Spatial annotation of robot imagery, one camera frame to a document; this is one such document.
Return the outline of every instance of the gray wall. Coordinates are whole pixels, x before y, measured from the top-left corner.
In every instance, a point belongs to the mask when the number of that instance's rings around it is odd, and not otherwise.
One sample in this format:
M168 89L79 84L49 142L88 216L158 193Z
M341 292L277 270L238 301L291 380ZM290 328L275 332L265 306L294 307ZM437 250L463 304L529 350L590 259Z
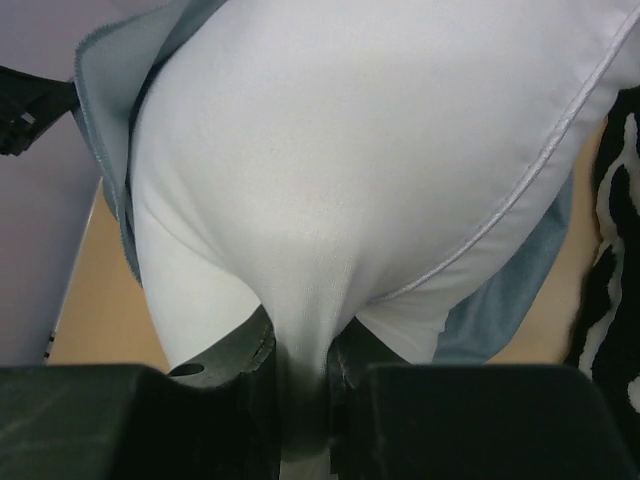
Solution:
M68 79L78 42L121 16L108 0L0 0L0 65ZM97 182L71 115L0 157L0 365L42 362Z

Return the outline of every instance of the white fabric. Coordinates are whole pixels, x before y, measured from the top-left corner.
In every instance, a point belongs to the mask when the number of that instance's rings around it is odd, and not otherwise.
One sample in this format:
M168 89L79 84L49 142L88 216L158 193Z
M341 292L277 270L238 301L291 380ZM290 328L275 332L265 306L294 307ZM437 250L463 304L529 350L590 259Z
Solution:
M639 3L221 7L157 77L132 148L142 282L171 364L264 304L286 453L320 451L331 340L357 313L431 359L447 312L640 83Z

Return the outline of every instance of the black and white patterned fabric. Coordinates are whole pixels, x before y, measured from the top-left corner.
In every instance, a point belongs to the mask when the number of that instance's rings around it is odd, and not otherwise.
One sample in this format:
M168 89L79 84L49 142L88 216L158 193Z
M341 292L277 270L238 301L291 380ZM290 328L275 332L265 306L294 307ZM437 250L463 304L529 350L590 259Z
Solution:
M565 363L600 388L640 466L640 87L620 92L593 166L602 242Z

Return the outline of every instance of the light blue fabric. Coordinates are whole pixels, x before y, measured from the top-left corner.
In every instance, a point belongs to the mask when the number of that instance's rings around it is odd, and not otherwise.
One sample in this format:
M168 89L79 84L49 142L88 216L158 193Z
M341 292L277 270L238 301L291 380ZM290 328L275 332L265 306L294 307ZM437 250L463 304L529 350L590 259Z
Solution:
M76 121L104 177L125 256L138 281L128 156L131 125L158 68L225 3L173 0L89 35L76 52ZM516 255L482 288L455 307L440 335L435 361L482 362L500 351L520 326L566 234L568 181Z

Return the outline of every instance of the beige floor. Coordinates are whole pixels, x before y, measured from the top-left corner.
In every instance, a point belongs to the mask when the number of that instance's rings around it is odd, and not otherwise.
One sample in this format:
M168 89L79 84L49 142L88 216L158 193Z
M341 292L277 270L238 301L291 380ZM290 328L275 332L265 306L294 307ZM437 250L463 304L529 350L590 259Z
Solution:
M597 132L585 144L577 162L571 225L562 250L517 335L492 362L562 358L581 279L597 245L589 175L599 137ZM116 223L101 191L96 198L49 363L135 362L164 371L167 361L142 290L122 255Z

